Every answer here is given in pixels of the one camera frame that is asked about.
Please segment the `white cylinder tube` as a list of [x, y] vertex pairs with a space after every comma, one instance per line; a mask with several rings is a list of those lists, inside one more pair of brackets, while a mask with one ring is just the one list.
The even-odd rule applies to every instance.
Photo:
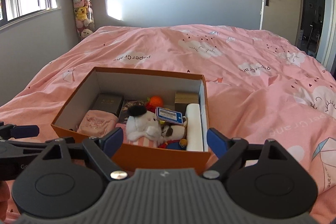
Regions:
[[203, 152], [203, 132], [199, 104], [187, 105], [187, 151]]

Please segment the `blue price tag keychain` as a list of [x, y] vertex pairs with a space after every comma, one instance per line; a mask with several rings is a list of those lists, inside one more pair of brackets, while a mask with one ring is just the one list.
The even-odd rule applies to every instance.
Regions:
[[155, 110], [155, 115], [159, 121], [183, 125], [183, 116], [180, 112], [157, 107]]

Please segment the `orange crochet fruit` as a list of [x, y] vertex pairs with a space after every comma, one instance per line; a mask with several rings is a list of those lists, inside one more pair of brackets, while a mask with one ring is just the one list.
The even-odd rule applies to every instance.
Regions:
[[145, 107], [147, 111], [155, 113], [156, 108], [163, 107], [163, 99], [160, 96], [148, 97]]

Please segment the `bear plush keychain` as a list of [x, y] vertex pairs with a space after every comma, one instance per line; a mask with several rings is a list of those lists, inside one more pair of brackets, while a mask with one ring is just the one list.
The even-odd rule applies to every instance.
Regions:
[[161, 136], [163, 140], [158, 143], [158, 148], [185, 151], [187, 148], [187, 118], [182, 117], [183, 124], [164, 122]]

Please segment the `white plush dog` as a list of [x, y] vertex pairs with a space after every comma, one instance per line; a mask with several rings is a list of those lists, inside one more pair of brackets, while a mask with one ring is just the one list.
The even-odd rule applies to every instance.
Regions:
[[154, 113], [147, 111], [143, 105], [134, 105], [128, 108], [129, 115], [126, 123], [126, 136], [130, 141], [146, 137], [152, 141], [161, 141], [162, 130]]

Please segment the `black gift box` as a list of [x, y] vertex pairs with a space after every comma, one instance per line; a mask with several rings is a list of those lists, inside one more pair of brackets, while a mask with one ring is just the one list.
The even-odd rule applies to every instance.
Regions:
[[123, 105], [123, 96], [118, 94], [101, 93], [93, 103], [91, 110], [100, 110], [112, 113], [115, 116], [120, 115]]

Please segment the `orange cardboard box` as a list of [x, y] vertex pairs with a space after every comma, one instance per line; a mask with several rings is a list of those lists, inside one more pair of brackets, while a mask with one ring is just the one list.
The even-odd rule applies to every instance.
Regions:
[[205, 170], [209, 115], [206, 80], [191, 73], [93, 68], [52, 122], [59, 137], [81, 142], [121, 130], [113, 155], [125, 170]]

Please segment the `pink printed duvet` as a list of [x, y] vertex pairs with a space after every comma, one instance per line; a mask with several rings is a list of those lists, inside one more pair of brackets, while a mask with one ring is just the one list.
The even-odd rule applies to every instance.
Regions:
[[6, 123], [36, 124], [40, 141], [93, 67], [203, 75], [210, 125], [251, 143], [276, 139], [318, 185], [311, 216], [335, 220], [335, 79], [314, 58], [269, 31], [227, 26], [105, 26], [48, 63], [1, 107]]

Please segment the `gold small box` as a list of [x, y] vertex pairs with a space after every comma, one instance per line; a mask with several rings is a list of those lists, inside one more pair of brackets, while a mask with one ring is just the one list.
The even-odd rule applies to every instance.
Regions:
[[199, 103], [198, 93], [176, 92], [174, 100], [174, 110], [185, 114], [189, 104]]

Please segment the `pink drawstring pouch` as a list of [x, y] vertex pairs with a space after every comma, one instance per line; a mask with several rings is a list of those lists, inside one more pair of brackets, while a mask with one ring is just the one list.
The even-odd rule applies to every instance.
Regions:
[[109, 112], [101, 110], [89, 110], [80, 122], [77, 132], [86, 136], [101, 138], [111, 132], [118, 118]]

